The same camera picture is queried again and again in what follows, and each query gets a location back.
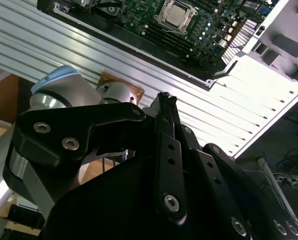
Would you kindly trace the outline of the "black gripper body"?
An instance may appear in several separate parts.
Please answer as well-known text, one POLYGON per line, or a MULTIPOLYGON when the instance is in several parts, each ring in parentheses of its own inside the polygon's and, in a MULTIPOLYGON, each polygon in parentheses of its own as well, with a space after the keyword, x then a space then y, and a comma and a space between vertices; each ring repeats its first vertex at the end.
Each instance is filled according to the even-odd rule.
POLYGON ((211 185, 173 157, 133 158, 63 196, 46 240, 230 240, 231 219, 211 185))

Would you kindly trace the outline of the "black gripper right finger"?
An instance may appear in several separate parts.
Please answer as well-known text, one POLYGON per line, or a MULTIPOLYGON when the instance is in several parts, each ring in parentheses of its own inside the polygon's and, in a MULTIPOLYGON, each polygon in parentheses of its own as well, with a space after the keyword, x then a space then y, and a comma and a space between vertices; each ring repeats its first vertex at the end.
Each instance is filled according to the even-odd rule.
POLYGON ((277 201, 268 197, 219 146, 200 146, 193 131, 180 123, 176 101, 176 97, 170 97, 184 169, 196 187, 204 188, 211 214, 224 236, 229 240, 298 240, 298 223, 277 201))

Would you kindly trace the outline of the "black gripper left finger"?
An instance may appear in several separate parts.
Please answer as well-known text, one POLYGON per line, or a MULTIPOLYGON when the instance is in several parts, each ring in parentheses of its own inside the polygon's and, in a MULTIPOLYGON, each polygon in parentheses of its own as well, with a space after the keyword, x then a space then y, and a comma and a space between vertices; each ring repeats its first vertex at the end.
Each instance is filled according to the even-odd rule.
POLYGON ((133 158, 160 164, 174 158, 182 165, 175 138, 170 95, 161 92, 154 116, 130 102, 32 110, 17 117, 3 176, 12 190, 28 196, 45 218, 77 186, 85 160, 124 150, 133 158))

